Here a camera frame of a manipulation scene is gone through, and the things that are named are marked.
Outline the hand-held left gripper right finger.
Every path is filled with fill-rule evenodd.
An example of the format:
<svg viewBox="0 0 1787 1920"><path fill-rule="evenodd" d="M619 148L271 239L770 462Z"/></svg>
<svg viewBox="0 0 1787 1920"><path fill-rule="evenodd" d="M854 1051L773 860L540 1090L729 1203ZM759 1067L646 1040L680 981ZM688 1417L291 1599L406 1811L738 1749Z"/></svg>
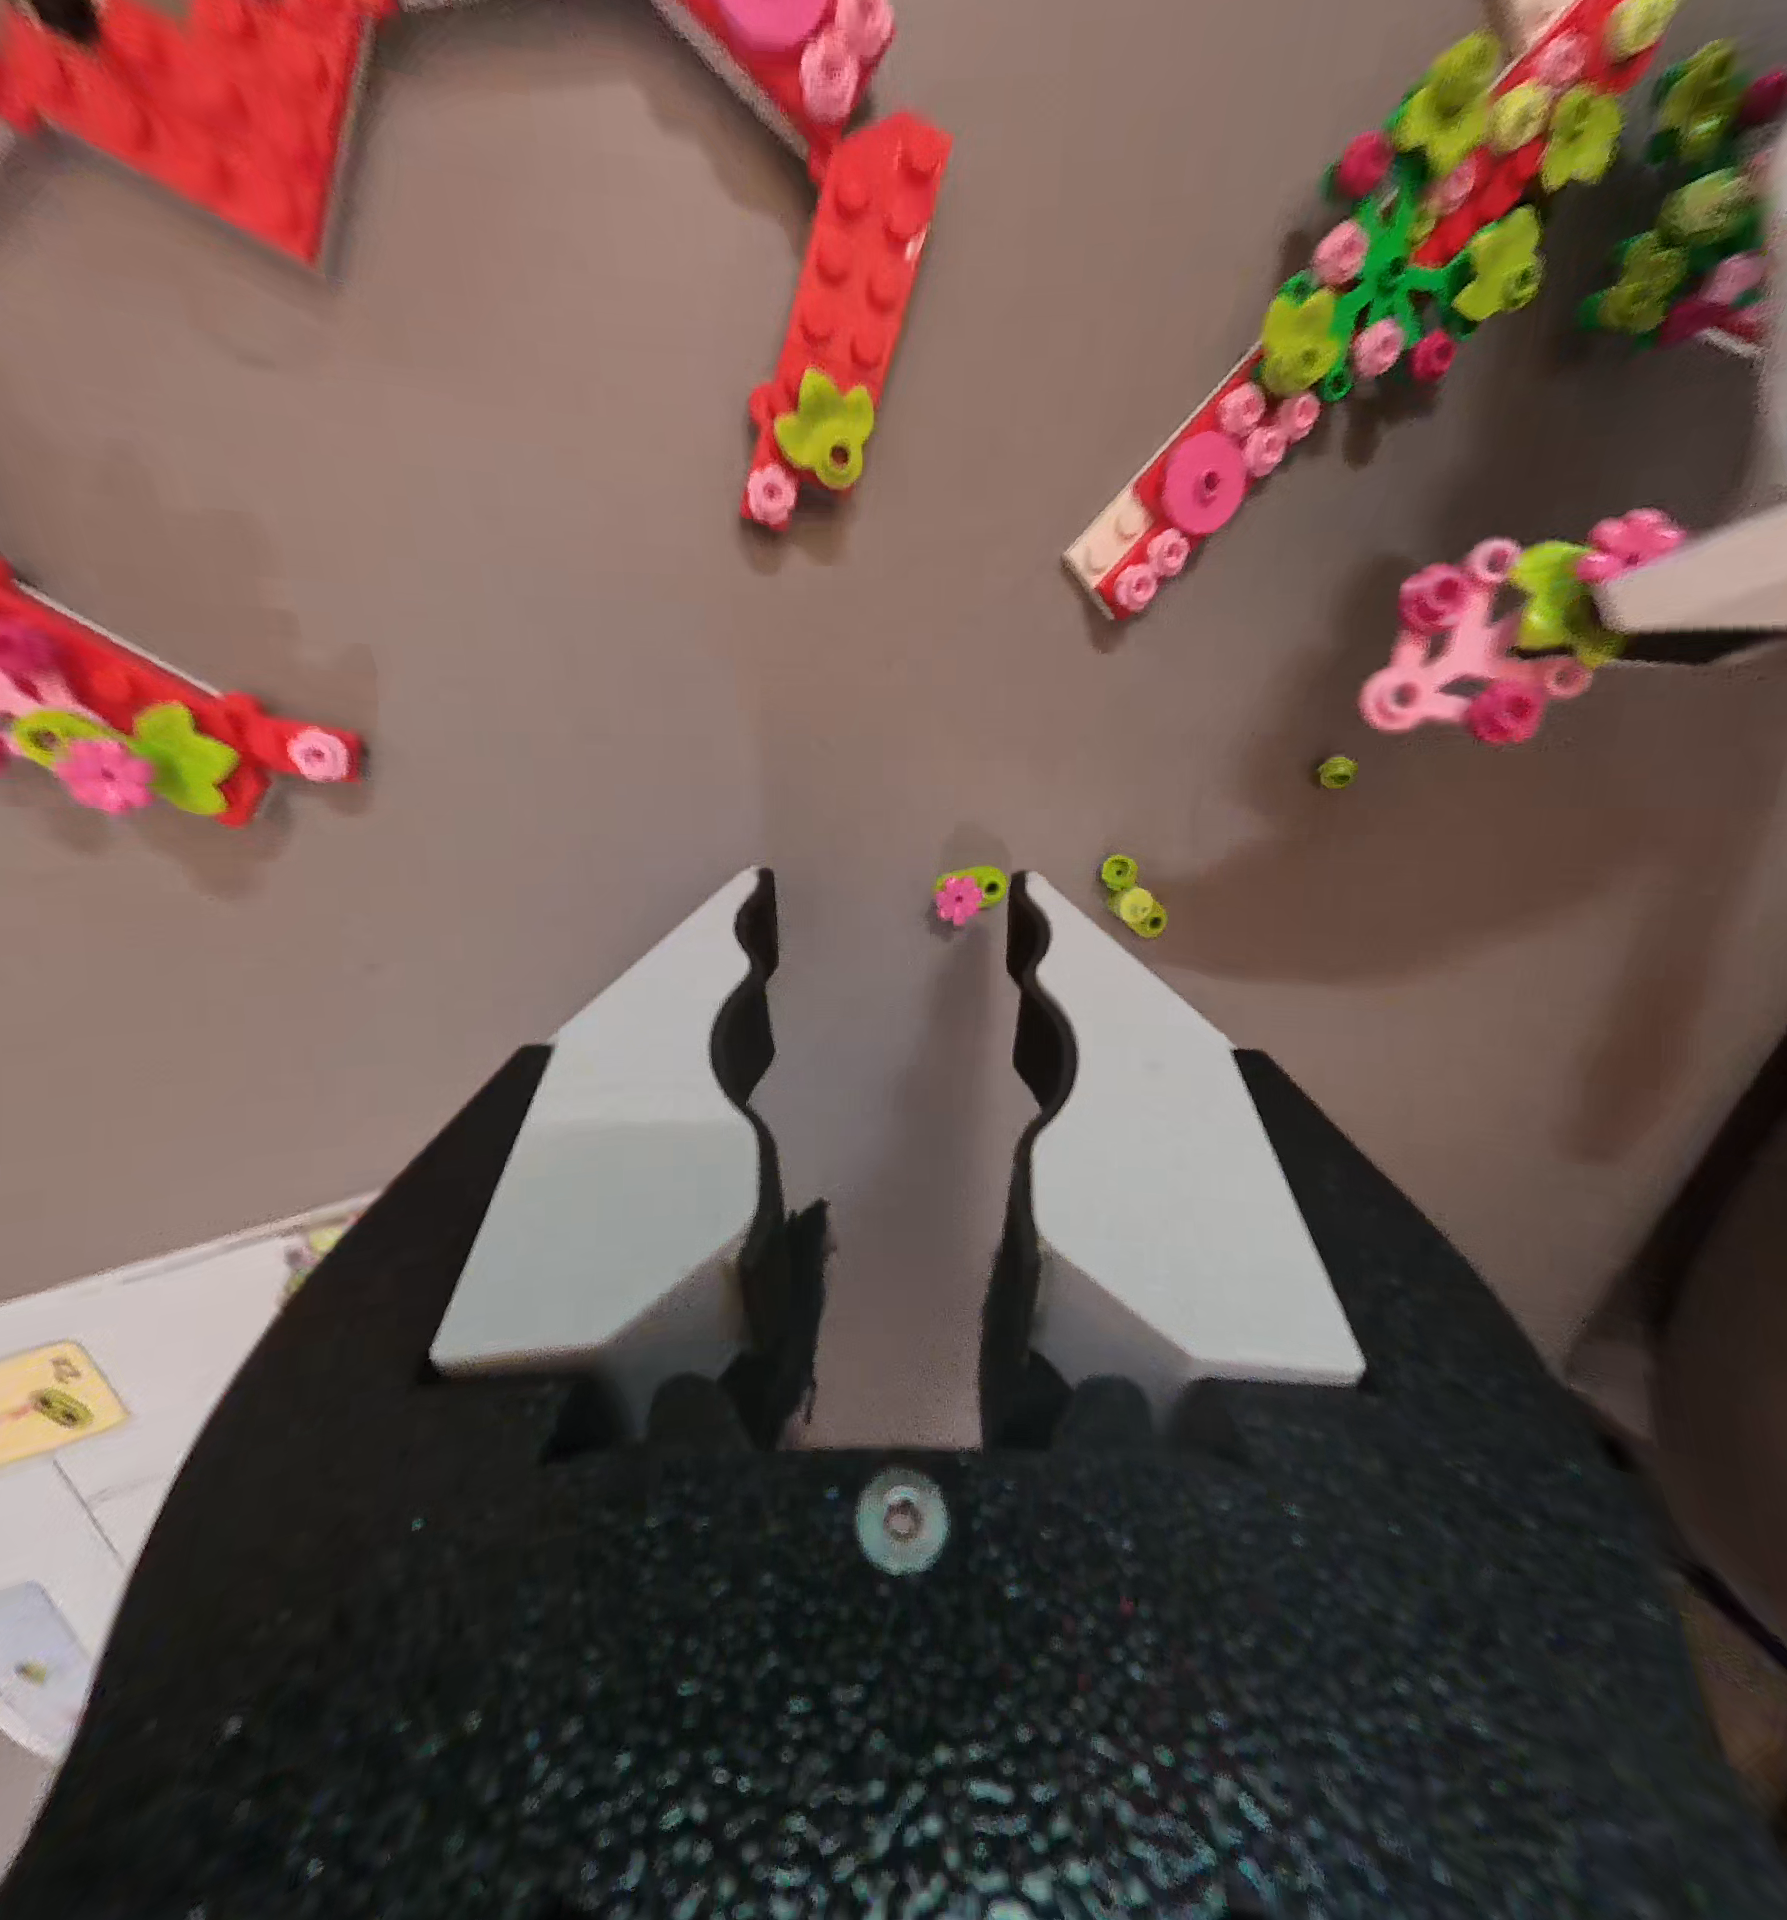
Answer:
<svg viewBox="0 0 1787 1920"><path fill-rule="evenodd" d="M1048 1447L1096 1377L1154 1428L1200 1385L1360 1390L1238 1047L1041 873L1009 881L1005 960L1034 1108L980 1309L980 1441Z"/></svg>

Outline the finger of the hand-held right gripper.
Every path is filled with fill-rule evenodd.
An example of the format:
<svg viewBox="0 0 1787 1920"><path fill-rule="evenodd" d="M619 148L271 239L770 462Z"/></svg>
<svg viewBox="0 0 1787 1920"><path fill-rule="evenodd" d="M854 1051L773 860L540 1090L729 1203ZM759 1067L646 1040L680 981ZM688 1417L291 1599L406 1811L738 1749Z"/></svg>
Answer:
<svg viewBox="0 0 1787 1920"><path fill-rule="evenodd" d="M1621 660L1708 667L1787 641L1787 501L1601 583L1601 623Z"/></svg>

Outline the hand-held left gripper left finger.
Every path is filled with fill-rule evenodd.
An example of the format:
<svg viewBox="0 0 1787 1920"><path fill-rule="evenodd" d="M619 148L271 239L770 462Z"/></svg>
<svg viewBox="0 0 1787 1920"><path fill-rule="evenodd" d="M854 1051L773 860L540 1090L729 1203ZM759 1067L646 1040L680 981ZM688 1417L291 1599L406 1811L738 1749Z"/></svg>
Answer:
<svg viewBox="0 0 1787 1920"><path fill-rule="evenodd" d="M755 1108L777 963L775 873L745 867L552 1035L435 1330L437 1374L567 1374L639 1431L706 1382L752 1447L803 1419L829 1212L788 1208Z"/></svg>

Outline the pink lego branch with flowers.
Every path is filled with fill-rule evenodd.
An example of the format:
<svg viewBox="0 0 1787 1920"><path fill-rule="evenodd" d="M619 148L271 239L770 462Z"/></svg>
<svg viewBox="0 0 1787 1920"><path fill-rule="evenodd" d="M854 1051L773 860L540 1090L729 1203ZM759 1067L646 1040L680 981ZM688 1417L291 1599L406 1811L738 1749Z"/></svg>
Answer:
<svg viewBox="0 0 1787 1920"><path fill-rule="evenodd" d="M1388 664L1360 684L1360 719L1382 735L1447 725L1492 748L1528 744L1550 709L1583 696L1625 652L1596 593L1686 544L1676 520L1636 509L1583 544L1495 538L1417 573Z"/></svg>

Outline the lego instruction booklet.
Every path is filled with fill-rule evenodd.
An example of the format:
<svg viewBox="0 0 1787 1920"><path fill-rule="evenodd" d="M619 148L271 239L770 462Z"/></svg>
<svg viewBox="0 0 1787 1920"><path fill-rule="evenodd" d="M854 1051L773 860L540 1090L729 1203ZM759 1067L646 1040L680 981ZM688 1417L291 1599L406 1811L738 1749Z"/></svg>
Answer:
<svg viewBox="0 0 1787 1920"><path fill-rule="evenodd" d="M0 1734L62 1765L214 1405L368 1199L0 1306Z"/></svg>

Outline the long white red lego segment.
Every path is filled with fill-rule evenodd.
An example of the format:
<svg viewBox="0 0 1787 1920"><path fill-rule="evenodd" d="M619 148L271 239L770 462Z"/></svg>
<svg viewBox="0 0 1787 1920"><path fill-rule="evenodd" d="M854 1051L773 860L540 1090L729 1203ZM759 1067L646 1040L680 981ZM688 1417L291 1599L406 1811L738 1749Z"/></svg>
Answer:
<svg viewBox="0 0 1787 1920"><path fill-rule="evenodd" d="M1066 551L1109 620L1154 594L1306 445L1388 385L1438 390L1470 336L1543 291L1557 191L1599 182L1675 3L1496 3L1319 182L1331 226L1258 341Z"/></svg>

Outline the red lego heart half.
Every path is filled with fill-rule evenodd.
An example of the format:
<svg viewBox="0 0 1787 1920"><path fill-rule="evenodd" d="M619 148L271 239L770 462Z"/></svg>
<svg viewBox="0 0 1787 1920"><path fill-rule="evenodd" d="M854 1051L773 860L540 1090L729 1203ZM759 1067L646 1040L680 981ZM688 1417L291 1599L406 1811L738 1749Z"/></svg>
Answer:
<svg viewBox="0 0 1787 1920"><path fill-rule="evenodd" d="M0 167L43 133L117 162L271 252L327 252L384 21L419 3L0 3ZM816 214L777 372L748 400L741 516L788 528L858 486L951 140L862 122L893 3L656 3L668 30L807 167ZM0 778L47 776L105 819L147 806L220 828L282 780L352 787L342 728L217 691L21 583L0 558Z"/></svg>

